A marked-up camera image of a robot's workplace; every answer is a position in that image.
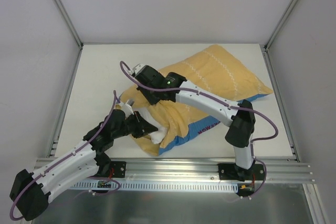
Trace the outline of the blue yellow pikachu pillowcase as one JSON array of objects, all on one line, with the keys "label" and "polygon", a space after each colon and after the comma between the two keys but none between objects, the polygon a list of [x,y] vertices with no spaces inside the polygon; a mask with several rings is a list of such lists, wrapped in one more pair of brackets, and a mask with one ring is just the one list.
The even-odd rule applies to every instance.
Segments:
[{"label": "blue yellow pikachu pillowcase", "polygon": [[[252,102],[273,91],[248,70],[238,59],[220,45],[211,45],[195,55],[164,67],[161,74],[178,73],[196,86],[188,93],[198,102],[210,102],[218,110],[236,113],[233,103],[247,100]],[[136,110],[144,109],[157,123],[159,131],[135,139],[147,153],[159,156],[172,148],[185,144],[203,132],[220,124],[220,121],[197,107],[187,104],[159,101],[151,105],[143,94],[132,86],[120,97],[122,102],[134,100]]]}]

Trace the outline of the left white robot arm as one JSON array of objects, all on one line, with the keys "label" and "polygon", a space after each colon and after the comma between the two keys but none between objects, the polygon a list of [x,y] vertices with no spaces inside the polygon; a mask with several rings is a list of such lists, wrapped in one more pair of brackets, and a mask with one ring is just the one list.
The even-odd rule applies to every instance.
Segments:
[{"label": "left white robot arm", "polygon": [[14,210],[31,221],[41,215],[61,193],[75,183],[93,176],[108,177],[111,160],[105,153],[117,138],[140,138],[158,131],[158,123],[143,112],[126,115],[114,109],[68,153],[29,172],[17,173],[9,197],[13,201],[10,218],[18,221]]}]

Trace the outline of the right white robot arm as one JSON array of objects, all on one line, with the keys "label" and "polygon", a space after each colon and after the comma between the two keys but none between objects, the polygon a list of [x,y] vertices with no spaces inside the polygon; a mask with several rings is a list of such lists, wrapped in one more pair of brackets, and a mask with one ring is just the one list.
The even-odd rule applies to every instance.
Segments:
[{"label": "right white robot arm", "polygon": [[131,76],[140,83],[137,89],[151,105],[160,101],[189,105],[226,125],[228,132],[225,140],[234,147],[236,175],[240,179],[248,179],[253,175],[255,161],[250,142],[256,120],[249,111],[253,108],[249,101],[233,102],[233,106],[243,109],[234,110],[232,106],[224,105],[229,103],[224,98],[205,91],[184,76],[175,72],[163,76],[148,65],[136,65]]}]

